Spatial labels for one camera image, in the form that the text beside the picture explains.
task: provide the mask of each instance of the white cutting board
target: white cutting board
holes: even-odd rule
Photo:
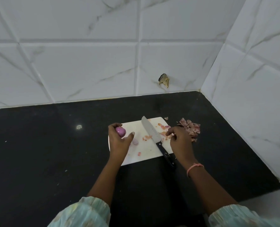
[[[158,126],[158,123],[162,124],[163,126],[168,125],[162,117],[152,118],[148,120],[154,126],[157,132],[167,131],[167,130],[162,130],[162,128]],[[134,137],[139,142],[137,146],[131,143],[127,155],[122,163],[122,166],[162,156],[162,153],[158,149],[157,145],[154,143],[153,139],[149,139],[147,141],[142,140],[142,138],[145,135],[148,136],[149,134],[146,132],[145,128],[143,127],[141,120],[123,123],[122,127],[126,130],[125,137],[127,137],[131,132],[134,131],[135,132]],[[165,137],[162,135],[160,135],[160,137],[164,138],[162,146],[167,150],[169,154],[172,154],[173,151],[170,147],[170,139],[165,140]]]

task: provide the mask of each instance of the black knife handle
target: black knife handle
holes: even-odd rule
[[[169,165],[175,169],[176,168],[176,164],[174,163],[174,161],[172,160],[171,156],[169,155],[169,153],[164,149],[164,147],[162,146],[162,142],[158,142],[156,143],[157,147],[159,148],[159,150],[161,151],[161,153],[163,154],[163,156],[165,157],[166,161],[169,163]]]

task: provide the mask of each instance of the sleeve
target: sleeve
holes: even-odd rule
[[[59,212],[48,227],[106,227],[110,218],[108,204],[99,198],[83,197]]]
[[[280,226],[280,219],[262,218],[256,212],[250,211],[247,207],[241,205],[229,205],[218,209],[209,216],[208,222],[211,227]]]

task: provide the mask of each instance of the hand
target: hand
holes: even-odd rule
[[[187,170],[194,163],[198,163],[191,144],[191,137],[187,131],[179,126],[171,127],[165,135],[174,134],[170,139],[170,146],[177,160]]]
[[[135,133],[132,132],[129,134],[128,137],[121,139],[115,130],[117,126],[122,126],[122,124],[113,123],[108,126],[108,136],[109,136],[109,146],[110,146],[109,161],[115,164],[119,164],[119,166],[121,166],[121,164],[123,163],[127,155],[129,145],[131,141],[133,141]]]

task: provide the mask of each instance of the knife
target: knife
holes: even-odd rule
[[[176,164],[174,163],[174,161],[172,160],[172,158],[168,154],[168,152],[162,146],[162,142],[161,142],[162,139],[161,139],[160,134],[156,131],[156,129],[153,127],[153,125],[147,120],[147,118],[145,118],[145,116],[142,117],[141,122],[142,122],[142,125],[144,126],[145,130],[147,131],[147,133],[149,135],[151,135],[153,141],[155,142],[155,144],[157,145],[157,147],[159,148],[159,150],[165,157],[166,161],[169,163],[169,165],[173,169],[175,169]]]

